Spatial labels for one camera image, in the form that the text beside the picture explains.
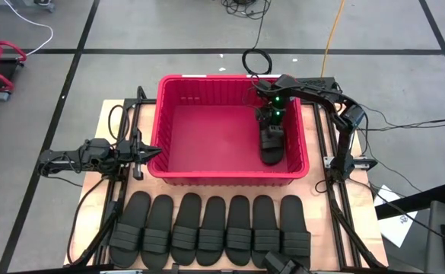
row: red plastic bin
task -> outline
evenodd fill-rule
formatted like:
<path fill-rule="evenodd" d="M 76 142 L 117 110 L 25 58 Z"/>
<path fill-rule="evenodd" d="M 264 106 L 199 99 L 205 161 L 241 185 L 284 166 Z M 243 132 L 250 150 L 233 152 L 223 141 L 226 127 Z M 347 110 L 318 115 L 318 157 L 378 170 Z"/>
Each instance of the red plastic bin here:
<path fill-rule="evenodd" d="M 284 186 L 307 175 L 300 100 L 284 116 L 284 158 L 267 166 L 259 157 L 255 110 L 246 105 L 262 104 L 251 87 L 246 75 L 164 77 L 151 137 L 163 151 L 148 163 L 149 172 L 177 186 Z"/>

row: white cable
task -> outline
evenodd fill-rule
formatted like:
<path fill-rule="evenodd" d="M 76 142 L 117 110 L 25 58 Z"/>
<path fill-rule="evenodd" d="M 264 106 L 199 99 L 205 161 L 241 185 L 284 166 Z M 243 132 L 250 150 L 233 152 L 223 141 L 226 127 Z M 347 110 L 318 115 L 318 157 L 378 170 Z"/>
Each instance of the white cable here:
<path fill-rule="evenodd" d="M 11 6 L 11 4 L 9 4 L 9 2 L 8 2 L 7 0 L 4 0 L 4 2 L 5 2 L 6 4 L 8 4 L 9 8 L 11 8 L 11 10 L 12 10 L 12 11 L 13 11 L 19 18 L 23 19 L 24 21 L 26 21 L 26 22 L 28 22 L 28 23 L 30 23 L 30 24 L 33 24 L 33 25 L 36 25 L 36 26 L 39 26 L 39 27 L 47 27 L 47 28 L 49 29 L 50 33 L 51 33 L 51 35 L 49 36 L 49 39 L 48 39 L 47 41 L 45 41 L 45 43 L 42 43 L 40 46 L 38 46 L 37 49 L 32 50 L 32 51 L 26 53 L 26 56 L 29 56 L 29 55 L 31 55 L 31 54 L 37 52 L 37 51 L 40 50 L 43 46 L 45 46 L 49 41 L 51 41 L 51 39 L 53 39 L 53 29 L 52 29 L 50 26 L 47 26 L 47 25 L 45 25 L 45 24 L 35 23 L 35 22 L 33 22 L 33 21 L 29 21 L 28 19 L 26 19 L 26 18 L 22 17 L 20 14 L 18 14 L 18 12 Z"/>

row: wooden platform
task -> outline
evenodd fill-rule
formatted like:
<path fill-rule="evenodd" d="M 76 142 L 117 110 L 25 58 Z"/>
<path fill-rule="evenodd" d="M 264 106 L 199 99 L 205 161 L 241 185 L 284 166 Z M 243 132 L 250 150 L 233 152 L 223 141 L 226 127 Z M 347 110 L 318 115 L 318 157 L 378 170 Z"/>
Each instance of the wooden platform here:
<path fill-rule="evenodd" d="M 96 138 L 105 138 L 113 142 L 107 130 L 107 116 L 110 109 L 116 104 L 123 104 L 123 100 L 105 100 L 103 102 L 100 120 L 97 127 Z M 139 119 L 138 127 L 142 132 L 142 141 L 149 144 L 151 140 L 151 131 L 154 122 L 155 105 L 143 105 L 141 108 L 141 117 Z M 113 114 L 113 131 L 117 132 L 121 111 L 118 109 Z M 145 173 L 145 180 L 137 181 L 132 177 L 129 179 L 128 192 L 126 195 L 126 202 L 129 197 L 136 191 L 145 191 L 151 195 L 151 200 L 160 194 L 167 194 L 173 198 L 175 209 L 173 210 L 173 222 L 181 199 L 186 193 L 197 193 L 202 197 L 202 214 L 205 211 L 205 204 L 207 199 L 211 196 L 221 196 L 225 199 L 228 211 L 230 199 L 235 195 L 244 195 L 248 197 L 251 204 L 254 198 L 258 195 L 268 195 L 273 198 L 275 203 L 275 212 L 277 218 L 279 217 L 279 203 L 281 198 L 286 195 L 297 195 L 301 198 L 304 205 L 305 221 L 307 229 L 312 233 L 312 250 L 311 250 L 311 269 L 314 270 L 337 270 L 339 264 L 337 254 L 335 251 L 335 242 L 332 232 L 331 212 L 327 202 L 326 194 L 317 193 L 314 189 L 315 184 L 323 180 L 323 167 L 321 162 L 321 155 L 319 151 L 319 140 L 316 133 L 316 125 L 313 117 L 313 109 L 309 106 L 302 106 L 302 117 L 304 119 L 304 130 L 307 139 L 307 149 L 310 161 L 310 171 L 307 176 L 302 179 L 295 180 L 289 186 L 283 187 L 267 187 L 267 186 L 171 186 L 160 179 L 153 178 L 146 167 L 143 167 Z M 324 133 L 326 136 L 327 153 L 330 151 L 330 141 L 328 129 L 324 123 Z M 354 138 L 352 149 L 353 155 L 361 153 L 358 137 Z M 353 180 L 367 183 L 367 173 L 362 170 L 355 170 L 351 178 Z M 85 177 L 82 195 L 84 195 L 96 182 L 100 179 L 97 173 L 87 173 Z M 319 190 L 325 188 L 325 184 L 319 185 Z M 72 259 L 75 260 L 81 252 L 91 242 L 94 235 L 97 233 L 100 225 L 100 218 L 103 211 L 103 205 L 106 197 L 107 182 L 102 183 L 89 197 L 86 198 L 79 214 L 77 225 L 75 228 L 75 235 L 73 237 L 70 251 Z M 370 190 L 366 187 L 347 182 L 347 190 L 349 202 L 351 204 L 352 215 L 354 217 L 354 226 L 356 232 L 359 234 L 363 242 L 374 254 L 374 256 L 384 265 L 387 265 L 386 254 L 383 246 L 383 240 L 380 234 L 380 228 L 377 222 L 376 212 L 374 211 L 373 199 Z M 348 237 L 342 229 L 342 237 L 345 246 L 345 255 L 347 264 L 352 266 L 351 251 L 348 244 Z M 168 260 L 165 268 L 171 269 L 173 260 Z M 133 269 L 146 269 L 145 265 L 139 257 Z M 246 266 L 235 266 L 229 259 L 223 255 L 218 263 L 213 266 L 203 267 L 194 262 L 190 266 L 181 266 L 180 269 L 237 269 L 237 270 L 257 270 L 253 263 Z"/>

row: black slipper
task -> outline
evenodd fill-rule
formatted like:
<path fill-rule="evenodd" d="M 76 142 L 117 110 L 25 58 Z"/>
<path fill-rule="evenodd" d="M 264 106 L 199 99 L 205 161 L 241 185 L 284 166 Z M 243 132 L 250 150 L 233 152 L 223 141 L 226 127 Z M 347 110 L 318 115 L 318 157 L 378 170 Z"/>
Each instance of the black slipper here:
<path fill-rule="evenodd" d="M 199 230 L 197 263 L 211 266 L 222 256 L 225 232 L 225 201 L 221 197 L 210 197 L 205 206 L 204 220 Z"/>
<path fill-rule="evenodd" d="M 278 129 L 276 126 L 269 126 L 259 131 L 259 152 L 261 161 L 268 165 L 279 163 L 284 156 L 283 136 L 271 134 L 271 128 Z"/>
<path fill-rule="evenodd" d="M 170 255 L 173 200 L 167 195 L 154 199 L 141 246 L 141 259 L 149 269 L 161 270 Z"/>
<path fill-rule="evenodd" d="M 176 216 L 171 237 L 171 256 L 175 262 L 182 266 L 188 266 L 195 259 L 201 209 L 200 196 L 194 193 L 185 194 Z"/>
<path fill-rule="evenodd" d="M 250 201 L 245 196 L 235 196 L 230 201 L 225 241 L 227 258 L 245 266 L 251 260 Z"/>
<path fill-rule="evenodd" d="M 266 195 L 257 196 L 253 202 L 253 263 L 265 268 L 263 260 L 269 251 L 280 251 L 280 231 L 276 224 L 273 200 Z"/>
<path fill-rule="evenodd" d="M 281 253 L 310 269 L 312 234 L 305 226 L 304 207 L 300 198 L 283 197 L 280 208 Z"/>
<path fill-rule="evenodd" d="M 139 238 L 148 217 L 151 197 L 142 191 L 132 194 L 114 228 L 109 242 L 109 256 L 114 265 L 130 267 L 138 257 Z"/>

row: white paper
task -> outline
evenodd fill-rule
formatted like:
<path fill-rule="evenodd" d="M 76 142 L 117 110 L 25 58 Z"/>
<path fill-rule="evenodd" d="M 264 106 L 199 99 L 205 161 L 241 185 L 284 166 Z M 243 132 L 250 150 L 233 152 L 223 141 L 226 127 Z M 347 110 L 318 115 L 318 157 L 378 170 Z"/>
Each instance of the white paper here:
<path fill-rule="evenodd" d="M 383 185 L 381 190 L 378 192 L 386 201 L 391 202 L 399 199 L 399 196 L 395 193 L 390 192 L 388 186 Z M 374 199 L 374 206 L 379 206 L 385 202 L 379 196 Z M 415 218 L 417 212 L 410 212 L 409 215 Z M 381 234 L 388 239 L 390 242 L 394 243 L 397 247 L 401 247 L 405 237 L 413 224 L 413 221 L 406 215 L 396 216 L 392 218 L 387 218 L 379 220 Z"/>

